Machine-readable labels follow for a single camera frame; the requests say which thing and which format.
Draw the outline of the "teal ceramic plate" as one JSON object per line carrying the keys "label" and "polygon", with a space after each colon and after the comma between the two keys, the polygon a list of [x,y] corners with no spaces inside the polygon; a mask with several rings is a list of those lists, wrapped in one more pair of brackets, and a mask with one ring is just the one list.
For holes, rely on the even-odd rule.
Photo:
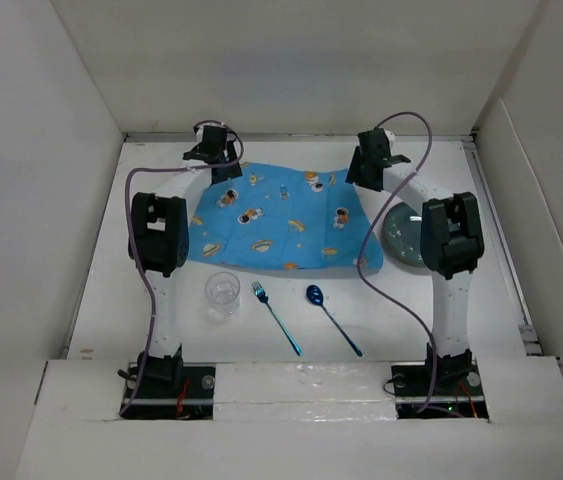
{"label": "teal ceramic plate", "polygon": [[425,268],[421,242],[422,217],[400,202],[386,213],[381,226],[381,242],[386,252],[400,262]]}

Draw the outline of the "blue astronaut print placemat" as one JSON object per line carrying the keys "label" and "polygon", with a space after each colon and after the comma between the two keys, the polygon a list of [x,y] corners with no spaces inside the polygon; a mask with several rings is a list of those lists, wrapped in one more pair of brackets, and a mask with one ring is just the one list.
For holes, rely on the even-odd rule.
{"label": "blue astronaut print placemat", "polygon": [[209,186],[189,226],[191,261],[242,269],[379,270],[384,256],[344,169],[247,163]]}

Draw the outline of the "clear plastic cup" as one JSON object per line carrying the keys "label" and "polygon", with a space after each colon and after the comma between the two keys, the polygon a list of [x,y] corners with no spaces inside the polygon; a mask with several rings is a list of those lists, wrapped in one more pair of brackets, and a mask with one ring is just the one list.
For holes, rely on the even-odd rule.
{"label": "clear plastic cup", "polygon": [[229,272],[217,272],[205,284],[205,295],[210,304],[208,317],[214,324],[228,321],[239,309],[241,284]]}

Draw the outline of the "blue metal spoon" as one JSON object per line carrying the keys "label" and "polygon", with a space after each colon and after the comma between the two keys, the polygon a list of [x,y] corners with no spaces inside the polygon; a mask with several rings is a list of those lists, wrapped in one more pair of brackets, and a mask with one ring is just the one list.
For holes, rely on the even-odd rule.
{"label": "blue metal spoon", "polygon": [[354,351],[354,353],[358,357],[362,357],[363,352],[361,351],[361,349],[352,340],[352,338],[345,332],[345,330],[340,326],[340,324],[337,322],[337,320],[334,318],[334,316],[326,308],[325,297],[323,295],[322,290],[317,285],[314,285],[314,284],[309,285],[306,289],[306,298],[311,304],[320,307],[324,311],[326,316],[329,318],[329,320],[332,322],[332,324],[337,328],[339,333],[343,336],[343,338],[348,343],[350,348]]}

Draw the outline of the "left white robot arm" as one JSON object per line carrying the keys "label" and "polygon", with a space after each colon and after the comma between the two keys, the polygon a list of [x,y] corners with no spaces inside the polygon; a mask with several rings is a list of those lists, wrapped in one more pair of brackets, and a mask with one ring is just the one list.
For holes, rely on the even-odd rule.
{"label": "left white robot arm", "polygon": [[[130,258],[144,283],[150,298],[150,320],[144,351],[135,383],[139,384],[147,368],[149,349],[157,320],[156,294],[147,277],[149,271],[168,278],[181,267],[189,251],[188,206],[198,200],[214,180],[224,180],[236,171],[245,148],[231,127],[218,120],[202,120],[194,125],[197,144],[182,157],[174,168],[137,167],[128,173],[124,184],[124,209],[128,231]],[[172,175],[174,195],[131,193],[133,177],[138,174]]]}

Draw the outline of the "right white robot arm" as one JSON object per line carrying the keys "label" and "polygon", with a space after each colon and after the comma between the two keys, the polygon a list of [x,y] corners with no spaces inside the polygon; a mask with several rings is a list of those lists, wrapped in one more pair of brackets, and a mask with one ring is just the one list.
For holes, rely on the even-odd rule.
{"label": "right white robot arm", "polygon": [[427,177],[403,155],[394,155],[394,135],[374,128],[357,135],[346,181],[386,191],[421,216],[420,253],[431,272],[433,320],[423,381],[444,394],[460,379],[458,368],[472,362],[467,337],[468,294],[472,273],[484,254],[478,201],[470,192],[453,193]]}

